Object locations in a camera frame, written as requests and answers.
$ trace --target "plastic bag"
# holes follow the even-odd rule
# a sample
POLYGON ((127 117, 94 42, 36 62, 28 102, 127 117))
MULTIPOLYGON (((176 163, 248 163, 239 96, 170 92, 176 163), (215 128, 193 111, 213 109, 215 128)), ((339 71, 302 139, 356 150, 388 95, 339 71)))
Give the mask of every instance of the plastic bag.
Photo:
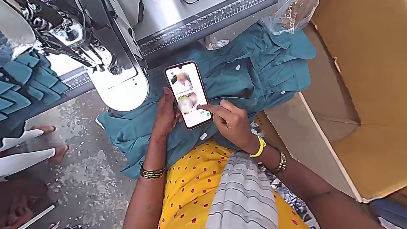
POLYGON ((294 33, 308 24, 318 4, 319 0, 278 0, 279 10, 263 22, 274 35, 294 33))

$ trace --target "bracelet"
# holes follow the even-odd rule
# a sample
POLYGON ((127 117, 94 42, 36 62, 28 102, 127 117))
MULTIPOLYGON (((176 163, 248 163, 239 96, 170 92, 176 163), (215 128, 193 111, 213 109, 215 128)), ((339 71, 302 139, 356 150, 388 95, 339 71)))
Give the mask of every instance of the bracelet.
POLYGON ((163 169, 160 170, 145 170, 143 165, 144 165, 144 161, 140 162, 140 176, 146 178, 146 179, 156 179, 156 178, 160 178, 165 174, 165 170, 166 167, 164 167, 163 169))
POLYGON ((257 151, 257 153, 255 155, 250 155, 250 157, 258 157, 260 156, 261 153, 263 153, 263 148, 266 146, 266 142, 264 141, 264 139, 260 136, 257 136, 258 140, 260 142, 260 148, 257 151))
POLYGON ((271 171, 271 173, 273 175, 277 176, 278 174, 282 173, 286 169, 287 158, 285 157, 285 154, 283 154, 279 149, 277 149, 276 147, 273 147, 273 148, 280 152, 280 163, 278 164, 278 168, 271 171))

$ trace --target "wrist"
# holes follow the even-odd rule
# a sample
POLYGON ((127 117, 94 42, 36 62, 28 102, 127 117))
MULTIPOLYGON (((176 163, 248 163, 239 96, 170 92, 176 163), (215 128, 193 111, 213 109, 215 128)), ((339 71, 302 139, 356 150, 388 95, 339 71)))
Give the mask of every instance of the wrist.
POLYGON ((150 136, 150 143, 165 143, 167 142, 168 134, 152 133, 150 136))
POLYGON ((260 149, 260 141, 258 140, 258 137, 255 134, 252 134, 249 141, 242 149, 248 154, 255 155, 260 149))

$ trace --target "yellow dress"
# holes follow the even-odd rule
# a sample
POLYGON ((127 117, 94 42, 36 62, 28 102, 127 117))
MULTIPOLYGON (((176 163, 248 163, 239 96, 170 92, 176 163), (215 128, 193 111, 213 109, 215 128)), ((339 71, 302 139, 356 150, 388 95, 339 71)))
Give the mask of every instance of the yellow dress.
MULTIPOLYGON (((209 209, 232 151, 213 140, 197 146, 167 173, 159 229, 205 228, 209 209)), ((309 229, 273 190, 279 229, 309 229)))

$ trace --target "gold bangle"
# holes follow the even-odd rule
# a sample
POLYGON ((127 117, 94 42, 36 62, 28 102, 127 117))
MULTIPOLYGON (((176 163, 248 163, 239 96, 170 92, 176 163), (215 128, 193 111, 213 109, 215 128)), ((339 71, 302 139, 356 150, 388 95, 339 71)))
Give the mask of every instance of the gold bangle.
POLYGON ((250 157, 258 157, 258 156, 260 156, 260 154, 263 152, 263 148, 266 146, 266 142, 263 140, 263 138, 260 137, 260 136, 257 136, 257 137, 258 137, 258 140, 260 142, 260 148, 259 148, 259 150, 257 151, 257 153, 255 155, 250 155, 250 157))
POLYGON ((280 173, 282 173, 285 169, 286 169, 286 167, 287 167, 287 158, 285 157, 285 154, 283 154, 281 151, 280 151, 280 163, 278 164, 278 168, 276 168, 276 169, 274 169, 274 170, 272 170, 271 171, 271 173, 273 174, 273 175, 278 175, 278 174, 280 174, 280 173))
POLYGON ((166 167, 160 169, 160 170, 145 170, 143 165, 144 165, 144 161, 140 162, 140 176, 146 178, 146 179, 156 179, 156 178, 160 178, 165 174, 165 170, 166 167))

